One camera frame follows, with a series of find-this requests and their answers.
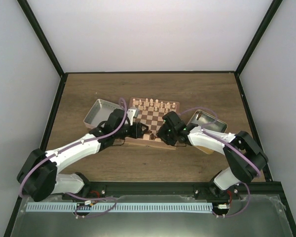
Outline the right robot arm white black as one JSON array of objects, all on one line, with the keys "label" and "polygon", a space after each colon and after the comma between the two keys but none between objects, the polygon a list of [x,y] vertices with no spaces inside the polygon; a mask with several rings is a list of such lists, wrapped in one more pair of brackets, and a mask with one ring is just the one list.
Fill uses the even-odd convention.
[{"label": "right robot arm white black", "polygon": [[162,117],[164,124],[157,136],[167,145],[177,143],[204,147],[225,156],[228,168],[220,171],[210,181],[209,192],[220,199],[227,189],[239,183],[248,184],[261,176],[268,158],[252,136],[240,131],[237,134],[221,133],[206,128],[207,124],[185,124],[179,115],[171,111]]}]

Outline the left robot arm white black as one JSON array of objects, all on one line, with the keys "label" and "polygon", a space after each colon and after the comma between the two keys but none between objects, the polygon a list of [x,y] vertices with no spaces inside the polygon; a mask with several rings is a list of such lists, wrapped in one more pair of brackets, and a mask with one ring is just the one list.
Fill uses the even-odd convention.
[{"label": "left robot arm white black", "polygon": [[134,122],[138,110],[115,109],[107,120],[91,129],[82,138],[60,148],[33,150],[21,168],[17,181],[20,195],[28,194],[34,201],[42,201],[52,194],[68,194],[84,200],[90,196],[90,181],[79,172],[67,175],[62,170],[84,157],[113,146],[115,140],[142,138],[148,126]]}]

